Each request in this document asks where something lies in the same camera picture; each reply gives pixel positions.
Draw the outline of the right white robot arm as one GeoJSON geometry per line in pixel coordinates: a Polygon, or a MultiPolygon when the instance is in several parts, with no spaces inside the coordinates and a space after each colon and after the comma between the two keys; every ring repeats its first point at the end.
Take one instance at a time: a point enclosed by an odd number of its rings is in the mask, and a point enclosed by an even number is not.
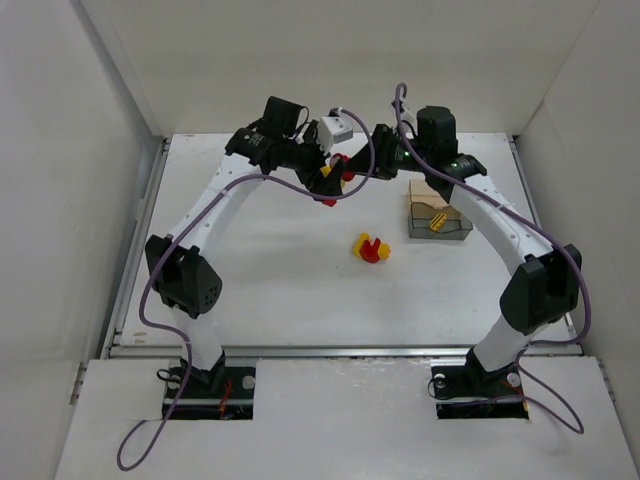
{"type": "Polygon", "coordinates": [[[548,325],[587,297],[581,254],[561,246],[507,206],[486,168],[458,149],[456,120],[442,106],[427,106],[411,123],[375,127],[372,146],[346,164],[348,172],[391,180],[399,171],[420,172],[426,183],[484,236],[511,278],[500,299],[500,317],[466,356],[461,377],[478,394],[511,370],[518,354],[548,325]]]}

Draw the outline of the yellow curved lego brick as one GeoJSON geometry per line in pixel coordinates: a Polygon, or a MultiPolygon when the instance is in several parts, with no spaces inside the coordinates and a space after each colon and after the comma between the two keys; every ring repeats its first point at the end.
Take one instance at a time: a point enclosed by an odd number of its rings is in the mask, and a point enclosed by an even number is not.
{"type": "MultiPolygon", "coordinates": [[[[325,165],[325,166],[320,168],[320,172],[324,177],[328,177],[329,174],[331,173],[331,171],[332,171],[332,167],[330,165],[325,165]]],[[[345,185],[346,185],[346,182],[343,179],[341,179],[340,180],[340,186],[342,188],[344,188],[345,185]]]]}

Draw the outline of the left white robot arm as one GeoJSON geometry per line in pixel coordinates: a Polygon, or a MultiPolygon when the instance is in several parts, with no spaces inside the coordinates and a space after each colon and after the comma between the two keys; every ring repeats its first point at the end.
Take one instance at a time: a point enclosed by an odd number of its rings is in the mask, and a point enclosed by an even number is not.
{"type": "Polygon", "coordinates": [[[169,376],[213,390],[222,381],[224,350],[212,309],[222,292],[213,267],[214,250],[242,204],[274,173],[292,171],[293,191],[325,204],[343,194],[346,163],[331,161],[333,146],[353,136],[341,111],[302,122],[305,108],[271,96],[260,118],[237,130],[223,152],[214,177],[183,219],[167,234],[145,245],[149,279],[144,292],[156,292],[172,313],[170,332],[183,341],[179,367],[169,376]]]}

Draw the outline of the yellow striped lego brick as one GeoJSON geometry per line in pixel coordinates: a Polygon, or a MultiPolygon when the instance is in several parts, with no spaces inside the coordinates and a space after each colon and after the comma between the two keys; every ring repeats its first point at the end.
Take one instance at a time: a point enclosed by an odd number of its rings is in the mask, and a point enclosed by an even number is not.
{"type": "Polygon", "coordinates": [[[445,213],[438,213],[433,216],[429,223],[431,231],[438,232],[447,222],[447,215],[445,213]]]}

